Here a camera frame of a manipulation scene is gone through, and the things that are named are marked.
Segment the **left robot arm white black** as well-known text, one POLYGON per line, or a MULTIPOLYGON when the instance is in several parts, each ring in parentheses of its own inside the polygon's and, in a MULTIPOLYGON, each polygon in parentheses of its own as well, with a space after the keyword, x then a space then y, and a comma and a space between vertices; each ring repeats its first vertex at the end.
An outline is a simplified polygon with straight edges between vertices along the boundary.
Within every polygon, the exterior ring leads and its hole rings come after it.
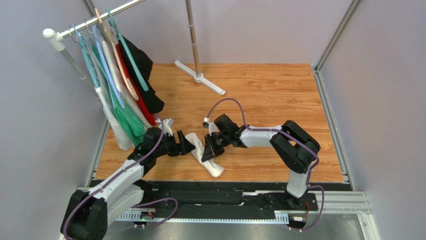
POLYGON ((76 190, 71 195, 62 235, 67 240, 103 239, 119 216, 145 199, 151 187, 142 177, 155 166, 157 158, 183 156, 195 149, 180 130, 174 136, 159 127, 149 128, 117 171, 89 190, 76 190))

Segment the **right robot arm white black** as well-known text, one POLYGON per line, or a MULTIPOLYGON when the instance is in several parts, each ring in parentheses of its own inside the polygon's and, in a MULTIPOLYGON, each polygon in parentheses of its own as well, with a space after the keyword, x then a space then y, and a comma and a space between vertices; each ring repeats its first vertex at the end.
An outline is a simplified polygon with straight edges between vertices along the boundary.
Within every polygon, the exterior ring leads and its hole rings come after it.
POLYGON ((289 168, 286 192, 294 199, 301 199, 308 191, 309 176, 320 144, 292 120, 270 128, 238 126, 226 114, 217 117, 205 135, 205 147, 201 157, 207 162, 225 153, 227 146, 235 148, 273 148, 289 168))

